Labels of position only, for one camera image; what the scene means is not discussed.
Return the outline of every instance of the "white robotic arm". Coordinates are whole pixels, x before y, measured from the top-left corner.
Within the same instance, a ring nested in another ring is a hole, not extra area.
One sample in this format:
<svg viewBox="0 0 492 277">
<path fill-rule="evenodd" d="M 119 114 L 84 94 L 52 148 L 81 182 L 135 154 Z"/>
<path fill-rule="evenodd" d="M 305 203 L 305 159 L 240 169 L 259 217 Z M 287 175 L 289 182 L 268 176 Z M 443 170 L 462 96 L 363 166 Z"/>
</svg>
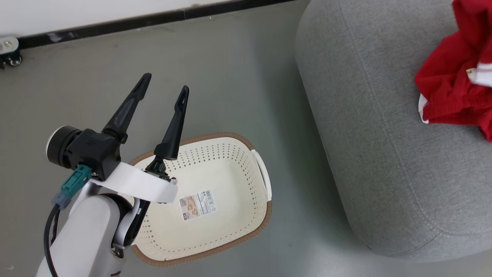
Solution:
<svg viewBox="0 0 492 277">
<path fill-rule="evenodd" d="M 175 114 L 162 140 L 154 150 L 154 160 L 140 170 L 121 162 L 120 145 L 151 75 L 146 73 L 113 115 L 101 133 L 70 126 L 56 130 L 48 141 L 46 155 L 54 164 L 74 170 L 53 198 L 53 210 L 44 233 L 45 258 L 37 277 L 118 276 L 124 264 L 124 250 L 135 240 L 150 202 L 172 203 L 178 192 L 177 180 L 165 172 L 163 160 L 175 160 L 189 90 L 184 86 L 175 104 Z M 106 187 L 118 194 L 99 194 Z M 49 232 L 60 210 L 79 197 L 60 234 Z M 132 196 L 133 206 L 121 195 Z"/>
</svg>

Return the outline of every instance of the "gray fabric upholstery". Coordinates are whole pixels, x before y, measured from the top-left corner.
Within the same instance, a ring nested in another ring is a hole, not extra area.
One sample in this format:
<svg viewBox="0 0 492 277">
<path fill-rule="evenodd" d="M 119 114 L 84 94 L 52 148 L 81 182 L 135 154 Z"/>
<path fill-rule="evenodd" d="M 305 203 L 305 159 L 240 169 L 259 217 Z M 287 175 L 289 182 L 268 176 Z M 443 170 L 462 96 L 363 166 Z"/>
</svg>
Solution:
<svg viewBox="0 0 492 277">
<path fill-rule="evenodd" d="M 437 261 L 492 248 L 492 144 L 424 124 L 414 76 L 456 31 L 450 0 L 313 0 L 297 62 L 355 234 Z"/>
</svg>

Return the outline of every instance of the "black wheel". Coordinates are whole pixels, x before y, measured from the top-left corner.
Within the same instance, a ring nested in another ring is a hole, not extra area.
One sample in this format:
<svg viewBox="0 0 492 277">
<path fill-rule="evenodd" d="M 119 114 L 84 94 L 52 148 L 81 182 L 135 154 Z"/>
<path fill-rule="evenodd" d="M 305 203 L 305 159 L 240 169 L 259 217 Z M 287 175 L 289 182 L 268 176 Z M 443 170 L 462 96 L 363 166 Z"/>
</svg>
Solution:
<svg viewBox="0 0 492 277">
<path fill-rule="evenodd" d="M 10 60 L 10 66 L 16 67 L 22 63 L 22 56 L 19 55 L 19 57 L 17 59 L 9 58 L 9 60 Z"/>
</svg>

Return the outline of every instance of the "red garment with white trim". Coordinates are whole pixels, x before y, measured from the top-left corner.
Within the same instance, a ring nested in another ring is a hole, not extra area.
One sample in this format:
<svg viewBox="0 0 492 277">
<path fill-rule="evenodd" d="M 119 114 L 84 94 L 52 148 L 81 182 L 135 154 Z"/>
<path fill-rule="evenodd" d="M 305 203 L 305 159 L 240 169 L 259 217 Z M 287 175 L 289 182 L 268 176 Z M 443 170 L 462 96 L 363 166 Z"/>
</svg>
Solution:
<svg viewBox="0 0 492 277">
<path fill-rule="evenodd" d="M 454 0 L 453 9 L 459 31 L 415 77 L 419 111 L 426 123 L 479 126 L 492 142 L 492 0 Z"/>
</svg>

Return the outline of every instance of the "white handle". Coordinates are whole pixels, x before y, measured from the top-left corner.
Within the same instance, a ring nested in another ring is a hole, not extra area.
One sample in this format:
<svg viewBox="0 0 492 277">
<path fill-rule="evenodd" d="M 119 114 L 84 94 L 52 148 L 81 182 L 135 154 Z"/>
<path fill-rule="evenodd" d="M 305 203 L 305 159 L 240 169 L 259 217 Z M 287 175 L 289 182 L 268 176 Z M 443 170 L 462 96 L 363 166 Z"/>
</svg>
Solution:
<svg viewBox="0 0 492 277">
<path fill-rule="evenodd" d="M 256 158 L 256 162 L 258 163 L 261 173 L 263 175 L 263 181 L 265 182 L 265 188 L 267 189 L 267 201 L 272 200 L 272 185 L 270 184 L 270 177 L 268 176 L 268 171 L 267 167 L 265 166 L 265 163 L 263 162 L 263 159 L 261 158 L 260 154 L 256 152 L 256 150 L 251 150 L 253 152 L 254 157 Z"/>
</svg>

